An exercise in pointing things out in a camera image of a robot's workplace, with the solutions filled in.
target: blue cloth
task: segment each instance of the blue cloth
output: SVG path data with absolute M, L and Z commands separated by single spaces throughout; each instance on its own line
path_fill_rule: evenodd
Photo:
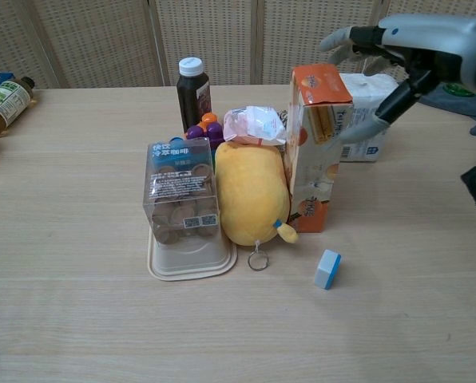
M 439 85 L 433 92 L 428 93 L 426 96 L 422 96 L 419 99 L 419 102 L 424 105 L 433 106 L 434 108 L 463 114 L 476 120 L 476 96 L 453 96 L 446 92 L 442 87 L 443 85 Z M 476 125 L 470 130 L 470 134 L 476 136 Z

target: green object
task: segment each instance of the green object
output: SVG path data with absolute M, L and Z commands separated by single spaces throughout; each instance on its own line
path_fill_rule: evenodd
M 453 96 L 458 97 L 472 97 L 475 96 L 474 93 L 469 92 L 467 89 L 463 88 L 458 84 L 445 84 L 444 90 Z

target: barcode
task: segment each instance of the barcode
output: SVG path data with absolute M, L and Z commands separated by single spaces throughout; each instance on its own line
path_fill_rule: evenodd
M 351 146 L 345 146 L 341 152 L 341 158 L 348 158 L 350 155 Z
M 201 226 L 215 226 L 216 225 L 216 214 L 203 215 L 200 217 Z
M 183 226 L 184 226 L 185 229 L 191 229 L 193 227 L 199 227 L 200 226 L 199 217 L 190 217 L 190 218 L 183 219 Z

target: tissue box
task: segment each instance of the tissue box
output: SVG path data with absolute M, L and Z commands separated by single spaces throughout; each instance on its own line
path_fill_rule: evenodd
M 353 97 L 353 114 L 350 128 L 360 124 L 373 114 L 382 101 L 397 87 L 398 83 L 388 74 L 364 76 L 361 73 L 341 73 L 341 79 Z M 341 153 L 342 162 L 373 162 L 380 156 L 387 131 L 357 144 L 345 144 Z
M 337 136 L 351 119 L 351 95 L 330 64 L 293 69 L 284 168 L 292 197 L 289 224 L 299 233 L 323 230 L 343 146 Z

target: woven panel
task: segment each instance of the woven panel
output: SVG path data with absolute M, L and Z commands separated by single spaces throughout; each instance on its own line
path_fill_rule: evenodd
M 0 0 L 0 72 L 29 76 L 37 88 L 49 88 L 53 84 L 45 75 L 45 62 L 34 49 L 34 36 L 27 34 L 24 22 L 14 0 Z
M 389 14 L 461 14 L 476 16 L 476 0 L 392 0 Z M 390 69 L 390 75 L 401 81 L 406 77 L 403 68 Z
M 250 0 L 157 0 L 171 85 L 178 61 L 196 56 L 216 85 L 250 83 Z
M 137 0 L 34 0 L 72 88 L 161 84 Z
M 324 62 L 322 38 L 344 26 L 365 26 L 372 2 L 364 0 L 265 0 L 263 83 L 287 84 L 295 65 Z M 355 72 L 344 62 L 341 72 Z

